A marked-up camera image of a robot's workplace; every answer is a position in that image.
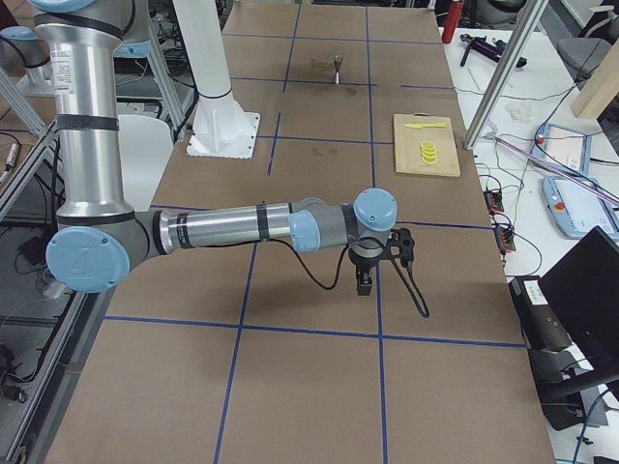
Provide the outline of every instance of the wooden cutting board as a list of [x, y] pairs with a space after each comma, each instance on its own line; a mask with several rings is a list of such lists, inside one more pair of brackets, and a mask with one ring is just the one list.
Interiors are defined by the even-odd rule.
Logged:
[[[442, 129], [410, 129], [407, 123], [445, 123]], [[417, 116], [413, 114], [394, 115], [394, 136], [396, 141], [396, 172], [426, 176], [459, 177], [460, 166], [457, 160], [454, 130], [450, 118], [438, 116]], [[422, 160], [421, 144], [434, 143], [437, 149], [436, 164], [426, 164]]]

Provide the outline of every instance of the metal peg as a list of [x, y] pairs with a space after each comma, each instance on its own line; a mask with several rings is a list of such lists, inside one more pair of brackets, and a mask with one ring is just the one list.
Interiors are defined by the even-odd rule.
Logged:
[[333, 66], [336, 68], [336, 74], [333, 76], [333, 83], [339, 84], [339, 68], [341, 68], [341, 62], [344, 61], [344, 57], [341, 55], [334, 55]]

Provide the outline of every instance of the black cable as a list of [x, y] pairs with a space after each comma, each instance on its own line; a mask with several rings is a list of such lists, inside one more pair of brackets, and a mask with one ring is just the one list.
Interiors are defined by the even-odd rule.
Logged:
[[584, 423], [582, 424], [582, 430], [580, 430], [580, 435], [578, 435], [578, 443], [576, 444], [576, 449], [574, 451], [574, 459], [572, 459], [572, 464], [576, 464], [578, 460], [578, 452], [580, 451], [580, 445], [582, 445], [582, 441], [584, 440], [584, 432], [587, 430], [587, 426], [589, 425], [589, 421], [591, 420], [591, 416], [593, 415], [593, 410], [596, 408], [598, 403], [610, 392], [614, 392], [616, 389], [606, 389], [602, 393], [598, 395], [598, 397], [593, 401], [589, 410], [587, 411], [587, 416], [585, 417]]
[[424, 295], [422, 294], [421, 290], [417, 286], [417, 283], [415, 282], [415, 279], [413, 278], [412, 263], [410, 263], [406, 267], [406, 272], [408, 273], [408, 278], [410, 279], [410, 283], [412, 283], [413, 288], [411, 288], [408, 281], [406, 281], [406, 277], [400, 270], [398, 263], [396, 262], [396, 259], [394, 258], [394, 255], [391, 253], [391, 250], [387, 246], [383, 245], [378, 239], [375, 239], [374, 237], [361, 237], [359, 239], [359, 242], [363, 242], [363, 241], [374, 242], [383, 250], [383, 253], [385, 253], [387, 258], [389, 258], [389, 261], [391, 261], [391, 264], [394, 266], [394, 269], [396, 269], [396, 272], [398, 273], [399, 278], [401, 279], [404, 286], [406, 287], [406, 290], [408, 291], [410, 298], [413, 300], [413, 304], [417, 308], [417, 311], [419, 311], [419, 313], [421, 314], [423, 318], [428, 319], [429, 309], [427, 307], [427, 303], [426, 303], [426, 299], [424, 298]]
[[339, 271], [341, 270], [341, 263], [343, 262], [344, 259], [344, 255], [346, 254], [346, 252], [348, 251], [348, 245], [346, 245], [344, 248], [341, 249], [341, 253], [339, 254], [339, 258], [338, 258], [338, 265], [336, 266], [336, 275], [333, 279], [333, 282], [331, 283], [331, 285], [325, 285], [324, 283], [320, 282], [311, 272], [310, 269], [308, 269], [308, 266], [306, 265], [306, 263], [303, 261], [303, 258], [301, 258], [301, 255], [297, 252], [296, 249], [294, 249], [292, 247], [291, 244], [289, 244], [288, 242], [285, 242], [284, 240], [280, 240], [280, 239], [271, 239], [270, 242], [275, 242], [277, 244], [282, 244], [284, 246], [286, 246], [290, 251], [292, 251], [295, 255], [295, 257], [297, 258], [297, 260], [299, 261], [299, 263], [301, 264], [301, 266], [303, 267], [303, 269], [305, 270], [305, 272], [308, 274], [309, 278], [316, 284], [318, 285], [320, 288], [322, 288], [323, 290], [333, 290], [334, 288], [336, 288], [338, 286], [338, 282], [339, 282]]
[[21, 60], [21, 66], [23, 66], [24, 68], [28, 68], [28, 60], [26, 60], [26, 57], [24, 56], [24, 54], [12, 41], [0, 36], [0, 42], [4, 42], [5, 44], [8, 44], [14, 50], [14, 52], [17, 53], [17, 56], [19, 56], [19, 59]]
[[606, 166], [619, 166], [619, 162], [617, 161], [607, 161], [606, 159], [598, 159], [598, 158], [590, 158], [591, 162], [596, 162], [598, 164], [603, 164]]
[[494, 182], [496, 182], [499, 186], [499, 190], [503, 189], [503, 186], [501, 185], [501, 181], [499, 181], [496, 177], [490, 175], [490, 174], [478, 174], [477, 177], [486, 177], [487, 179], [492, 179]]
[[2, 232], [0, 232], [0, 237], [3, 237], [4, 235], [6, 235], [7, 233], [9, 233], [13, 228], [12, 227], [7, 227], [6, 229], [4, 229]]
[[29, 274], [37, 273], [38, 271], [44, 271], [45, 269], [47, 269], [47, 267], [43, 266], [41, 268], [31, 269], [30, 271], [20, 271], [19, 267], [17, 266], [17, 260], [19, 259], [19, 256], [21, 256], [21, 253], [15, 255], [14, 266], [15, 272], [18, 273], [20, 276], [28, 276]]
[[47, 207], [47, 194], [45, 193], [45, 189], [44, 189], [43, 184], [42, 184], [43, 179], [41, 179], [38, 174], [35, 174], [34, 177], [35, 177], [35, 181], [37, 181], [37, 184], [39, 184], [39, 188], [41, 189], [41, 193], [43, 194], [43, 202], [44, 202], [44, 207], [45, 207], [44, 223], [47, 224], [47, 211], [48, 211], [48, 207]]
[[[292, 247], [291, 244], [289, 244], [288, 242], [285, 242], [284, 240], [280, 240], [280, 239], [270, 239], [268, 242], [275, 242], [276, 244], [282, 244], [284, 246], [286, 246], [288, 249], [290, 249], [290, 251], [292, 251], [295, 255], [295, 257], [297, 258], [297, 260], [299, 261], [299, 263], [301, 264], [301, 267], [304, 269], [304, 271], [306, 272], [306, 274], [309, 276], [309, 278], [311, 279], [312, 282], [314, 282], [316, 285], [318, 285], [320, 288], [322, 288], [323, 290], [333, 290], [338, 286], [338, 282], [339, 282], [339, 272], [341, 270], [341, 264], [343, 262], [344, 259], [344, 255], [346, 254], [346, 252], [348, 251], [348, 245], [346, 245], [342, 250], [341, 253], [339, 254], [339, 258], [338, 258], [338, 264], [336, 266], [336, 275], [334, 276], [333, 282], [331, 283], [331, 285], [327, 285], [322, 283], [320, 280], [318, 280], [314, 274], [311, 273], [310, 268], [308, 268], [308, 265], [303, 261], [303, 258], [301, 257], [301, 255], [297, 252], [296, 249], [294, 249]], [[208, 246], [201, 246], [202, 248], [230, 248], [230, 247], [242, 247], [244, 245], [253, 245], [253, 244], [261, 244], [262, 242], [259, 240], [250, 240], [247, 242], [239, 242], [237, 244], [228, 244], [228, 245], [208, 245]]]
[[1, 131], [0, 131], [0, 135], [6, 135], [7, 137], [12, 138], [12, 139], [15, 141], [15, 143], [16, 143], [17, 145], [19, 145], [19, 147], [21, 147], [21, 142], [20, 142], [20, 141], [19, 141], [19, 139], [18, 139], [17, 137], [15, 137], [12, 133], [8, 133], [8, 132], [1, 132]]
[[544, 264], [544, 256], [542, 255], [542, 252], [540, 251], [540, 249], [533, 242], [531, 242], [529, 239], [527, 239], [525, 237], [522, 237], [520, 234], [517, 234], [516, 232], [514, 232], [514, 235], [519, 237], [521, 240], [525, 241], [531, 247], [533, 247], [538, 252], [538, 255], [540, 256], [540, 264], [538, 264], [538, 267], [535, 268], [535, 270], [532, 273], [525, 274], [525, 276], [532, 276], [537, 271], [539, 271], [540, 268], [542, 267], [542, 265]]
[[56, 218], [56, 180], [58, 178], [58, 161], [60, 160], [60, 139], [56, 140], [56, 148], [54, 149], [54, 161], [51, 167], [51, 232], [58, 232], [58, 220]]
[[591, 356], [585, 356], [584, 358], [581, 358], [579, 360], [575, 360], [570, 362], [569, 364], [567, 364], [566, 366], [564, 366], [562, 369], [557, 370], [556, 372], [554, 372], [555, 374], [560, 374], [561, 372], [565, 372], [569, 367], [572, 367], [574, 364], [578, 364], [578, 363], [582, 363], [583, 361], [589, 361], [592, 360], [594, 358], [599, 358], [601, 355], [591, 355]]

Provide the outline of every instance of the label on robot arm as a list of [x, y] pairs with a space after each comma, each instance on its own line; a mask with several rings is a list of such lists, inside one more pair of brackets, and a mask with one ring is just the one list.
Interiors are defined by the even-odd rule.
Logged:
[[54, 75], [54, 93], [75, 95], [73, 53], [70, 50], [52, 50], [49, 59]]

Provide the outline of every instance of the wire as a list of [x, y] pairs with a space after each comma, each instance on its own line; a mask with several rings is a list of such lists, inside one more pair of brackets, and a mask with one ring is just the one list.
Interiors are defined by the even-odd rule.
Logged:
[[308, 274], [309, 278], [316, 284], [318, 285], [320, 288], [322, 288], [323, 290], [333, 290], [334, 288], [336, 288], [338, 286], [338, 282], [339, 282], [339, 271], [341, 269], [341, 263], [344, 259], [344, 255], [346, 254], [346, 252], [348, 251], [348, 245], [346, 245], [344, 248], [341, 249], [341, 253], [339, 254], [339, 258], [338, 258], [338, 265], [336, 267], [336, 275], [333, 279], [333, 282], [331, 283], [331, 285], [325, 285], [324, 283], [320, 282], [311, 272], [310, 269], [308, 269], [308, 266], [306, 265], [306, 263], [303, 261], [303, 258], [301, 258], [301, 255], [297, 252], [296, 249], [294, 249], [292, 247], [291, 244], [289, 244], [288, 242], [285, 242], [284, 240], [279, 240], [279, 239], [271, 239], [270, 242], [275, 242], [277, 244], [282, 244], [286, 247], [288, 247], [288, 249], [290, 249], [290, 251], [292, 251], [295, 255], [295, 257], [297, 258], [297, 260], [299, 261], [299, 263], [301, 264], [301, 266], [303, 267], [303, 269], [305, 270], [305, 272]]
[[6, 229], [4, 229], [2, 232], [0, 232], [0, 238], [9, 233], [12, 229], [12, 227], [7, 227]]
[[44, 181], [43, 179], [41, 179], [41, 177], [38, 174], [35, 174], [35, 181], [37, 181], [37, 184], [39, 184], [39, 189], [41, 189], [41, 193], [43, 194], [43, 202], [44, 202], [44, 223], [47, 224], [47, 211], [48, 211], [48, 207], [47, 207], [47, 194], [45, 193], [45, 189], [43, 187]]
[[398, 266], [398, 263], [396, 262], [396, 259], [394, 258], [394, 255], [391, 253], [391, 250], [387, 246], [383, 245], [378, 239], [375, 239], [374, 237], [361, 237], [359, 239], [359, 242], [363, 242], [363, 241], [374, 242], [375, 244], [377, 244], [383, 250], [383, 253], [385, 253], [387, 258], [389, 258], [389, 261], [391, 261], [391, 264], [394, 266], [394, 269], [398, 273], [398, 276], [399, 276], [400, 280], [403, 282], [404, 286], [406, 287], [406, 290], [408, 291], [408, 294], [410, 295], [411, 299], [413, 300], [413, 304], [417, 308], [417, 311], [419, 311], [419, 313], [421, 314], [421, 316], [423, 318], [428, 319], [428, 317], [429, 317], [429, 308], [427, 307], [427, 303], [426, 303], [426, 299], [424, 298], [424, 295], [422, 294], [421, 290], [417, 286], [417, 283], [415, 282], [415, 279], [413, 278], [413, 266], [412, 266], [412, 263], [410, 263], [406, 267], [406, 272], [408, 273], [408, 278], [410, 279], [410, 283], [413, 286], [411, 288], [411, 286], [408, 283], [408, 281], [406, 281], [406, 277], [404, 277], [404, 274], [400, 270], [400, 268]]
[[15, 143], [21, 147], [21, 142], [20, 142], [20, 141], [19, 141], [19, 139], [18, 139], [17, 137], [15, 137], [12, 133], [8, 133], [8, 132], [1, 132], [1, 131], [0, 131], [0, 135], [5, 135], [5, 136], [7, 136], [7, 137], [12, 138], [12, 139], [15, 141]]
[[7, 314], [5, 316], [5, 318], [2, 321], [2, 324], [0, 324], [0, 335], [2, 334], [2, 331], [4, 330], [4, 326], [7, 325], [7, 322], [9, 322], [9, 319], [11, 319], [16, 312], [24, 309], [25, 307], [29, 306], [29, 305], [33, 305], [34, 303], [42, 303], [42, 302], [46, 302], [47, 299], [41, 299], [41, 300], [34, 300], [32, 302], [26, 303], [26, 304], [22, 304], [21, 306], [18, 306], [16, 308], [14, 308], [9, 314]]
[[[311, 281], [314, 282], [316, 285], [318, 285], [323, 290], [327, 290], [327, 291], [333, 290], [333, 289], [335, 289], [338, 286], [339, 272], [341, 270], [341, 264], [343, 262], [344, 255], [348, 251], [348, 245], [346, 245], [341, 250], [341, 253], [339, 254], [338, 264], [336, 265], [336, 275], [334, 276], [333, 282], [330, 285], [327, 285], [325, 283], [322, 283], [320, 280], [318, 280], [316, 278], [316, 276], [310, 271], [310, 268], [308, 268], [308, 265], [305, 263], [305, 261], [303, 260], [301, 255], [297, 252], [296, 249], [294, 249], [292, 247], [291, 244], [289, 244], [288, 242], [285, 242], [284, 240], [280, 240], [280, 239], [270, 239], [269, 242], [275, 242], [276, 244], [282, 244], [282, 245], [286, 246], [288, 249], [290, 249], [290, 251], [292, 251], [294, 253], [295, 257], [297, 258], [297, 260], [301, 264], [301, 267], [306, 272], [306, 274], [309, 276]], [[261, 244], [261, 243], [262, 242], [259, 241], [259, 240], [250, 240], [250, 241], [246, 241], [246, 242], [239, 242], [237, 244], [208, 245], [208, 246], [201, 246], [201, 247], [202, 248], [230, 248], [230, 247], [242, 247], [242, 246], [245, 246], [245, 245]]]
[[538, 148], [542, 151], [542, 153], [544, 153], [544, 155], [548, 158], [550, 158], [551, 160], [553, 160], [554, 162], [556, 162], [557, 164], [559, 164], [560, 166], [564, 167], [565, 169], [569, 170], [573, 176], [575, 177], [579, 177], [584, 179], [587, 182], [590, 182], [593, 186], [596, 187], [596, 189], [603, 191], [606, 195], [608, 195], [610, 198], [612, 198], [614, 201], [616, 201], [617, 203], [619, 203], [619, 196], [615, 195], [614, 193], [612, 193], [611, 191], [608, 191], [607, 189], [605, 189], [604, 187], [602, 187], [600, 184], [598, 184], [597, 182], [594, 182], [593, 180], [591, 180], [589, 177], [585, 176], [584, 174], [580, 173], [579, 171], [576, 171], [575, 169], [571, 169], [568, 165], [562, 163], [561, 161], [559, 161], [558, 159], [552, 157], [544, 148], [538, 146]]
[[591, 162], [596, 162], [598, 164], [603, 164], [605, 166], [619, 166], [619, 162], [617, 161], [607, 161], [606, 159], [598, 159], [598, 158], [590, 158]]
[[51, 166], [51, 231], [53, 234], [58, 232], [58, 221], [56, 219], [56, 180], [58, 179], [58, 161], [60, 160], [60, 139], [56, 140], [56, 147], [54, 148], [54, 160]]
[[[598, 130], [597, 132], [593, 132], [593, 133], [584, 133], [581, 135], [566, 135], [565, 137], [544, 137], [544, 140], [566, 140], [568, 138], [584, 138], [584, 137], [592, 137], [600, 133], [604, 133], [604, 131]], [[512, 137], [512, 138], [517, 138], [518, 140], [523, 140], [525, 142], [532, 142], [535, 140], [535, 138], [520, 137], [518, 135], [513, 135], [512, 133], [501, 133], [499, 137]]]
[[535, 274], [537, 271], [539, 271], [542, 268], [542, 265], [544, 264], [544, 256], [542, 255], [542, 252], [540, 251], [540, 249], [529, 239], [522, 237], [520, 234], [517, 234], [516, 232], [514, 232], [514, 235], [519, 237], [521, 240], [525, 241], [527, 244], [529, 244], [531, 247], [533, 247], [538, 252], [538, 256], [540, 257], [540, 264], [538, 264], [538, 267], [535, 268], [535, 270], [532, 273], [525, 274], [525, 276], [532, 276], [533, 274]]
[[572, 367], [574, 364], [582, 363], [583, 361], [589, 361], [589, 360], [592, 360], [593, 358], [599, 358], [600, 356], [601, 355], [591, 355], [591, 356], [586, 356], [586, 357], [581, 358], [581, 359], [576, 360], [576, 361], [572, 361], [568, 365], [566, 365], [562, 369], [557, 370], [554, 373], [555, 374], [560, 374], [561, 372], [565, 372], [568, 369], [568, 367]]
[[526, 175], [526, 171], [528, 168], [529, 168], [529, 159], [527, 159], [526, 164], [524, 164], [524, 169], [522, 170], [522, 174], [520, 175], [520, 178], [518, 179], [522, 187], [518, 190], [518, 195], [516, 197], [516, 203], [514, 204], [514, 225], [516, 225], [516, 221], [518, 219], [518, 203], [520, 202], [520, 194], [522, 193], [522, 190], [524, 189], [524, 176]]
[[142, 80], [144, 77], [146, 77], [146, 72], [148, 71], [148, 63], [142, 67], [142, 65], [140, 65], [137, 60], [134, 60], [134, 62], [142, 69], [142, 74], [139, 74], [135, 78], [132, 78], [130, 75], [121, 77], [120, 79], [116, 81], [116, 87], [120, 87], [126, 84], [131, 84], [133, 82], [137, 82], [138, 80]]
[[582, 424], [582, 430], [580, 430], [580, 435], [578, 435], [578, 443], [576, 444], [576, 449], [574, 451], [574, 458], [572, 459], [572, 464], [577, 464], [578, 462], [578, 452], [580, 451], [580, 445], [582, 445], [582, 441], [584, 440], [584, 432], [587, 430], [587, 426], [589, 425], [589, 421], [591, 420], [591, 416], [593, 414], [593, 410], [596, 408], [598, 403], [610, 392], [615, 391], [616, 389], [606, 389], [602, 393], [598, 395], [595, 401], [589, 407], [589, 411], [587, 411], [587, 416], [585, 417], [584, 423]]
[[45, 269], [47, 269], [47, 267], [43, 266], [42, 268], [31, 269], [30, 271], [20, 271], [19, 266], [17, 265], [19, 256], [22, 256], [22, 254], [18, 253], [15, 255], [14, 266], [15, 266], [15, 272], [18, 273], [20, 276], [28, 276], [29, 274], [37, 273], [39, 271], [44, 271]]
[[[476, 92], [474, 90], [458, 89], [457, 87], [454, 87], [454, 88], [456, 89], [456, 91], [462, 92], [464, 94], [475, 94], [475, 95], [485, 95], [486, 94], [485, 92]], [[535, 98], [535, 97], [515, 97], [515, 96], [512, 96], [512, 95], [501, 95], [500, 98], [501, 99], [510, 99], [510, 100], [520, 100], [520, 101], [543, 102], [544, 100], [553, 99], [555, 97], [561, 97], [566, 92], [572, 92], [572, 89], [573, 89], [573, 87], [570, 87], [569, 89], [566, 89], [563, 92], [559, 92], [558, 94], [552, 94], [552, 95], [548, 95], [547, 97], [541, 97], [541, 98]]]

